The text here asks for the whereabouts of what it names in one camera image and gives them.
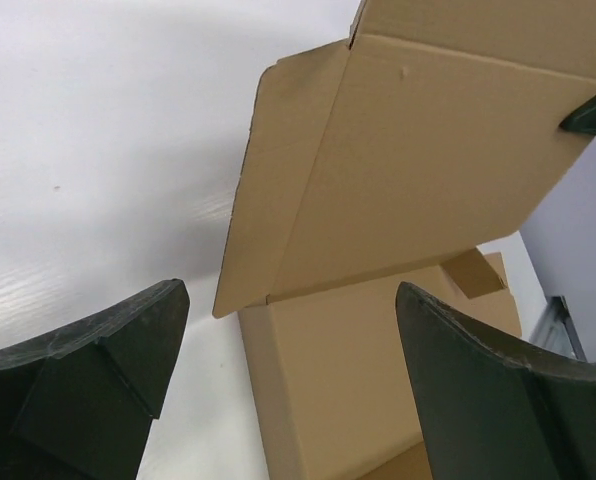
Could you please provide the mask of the brown cardboard box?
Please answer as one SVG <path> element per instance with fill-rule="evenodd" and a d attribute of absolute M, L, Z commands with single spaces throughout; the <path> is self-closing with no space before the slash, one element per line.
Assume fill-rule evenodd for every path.
<path fill-rule="evenodd" d="M 429 479 L 403 282 L 514 337 L 498 254 L 590 137 L 596 1 L 365 1 L 262 74 L 213 314 L 234 313 L 273 479 Z"/>

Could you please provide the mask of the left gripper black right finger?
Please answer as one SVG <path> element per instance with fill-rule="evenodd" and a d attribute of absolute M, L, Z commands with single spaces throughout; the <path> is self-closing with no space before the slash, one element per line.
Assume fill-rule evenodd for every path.
<path fill-rule="evenodd" d="M 596 479 L 596 365 L 399 285 L 395 310 L 436 479 Z"/>

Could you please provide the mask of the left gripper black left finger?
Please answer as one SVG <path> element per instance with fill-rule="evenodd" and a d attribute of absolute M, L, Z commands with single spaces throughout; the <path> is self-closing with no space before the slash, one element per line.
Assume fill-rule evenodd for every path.
<path fill-rule="evenodd" d="M 188 318 L 180 279 L 0 349 L 0 479 L 134 479 Z"/>

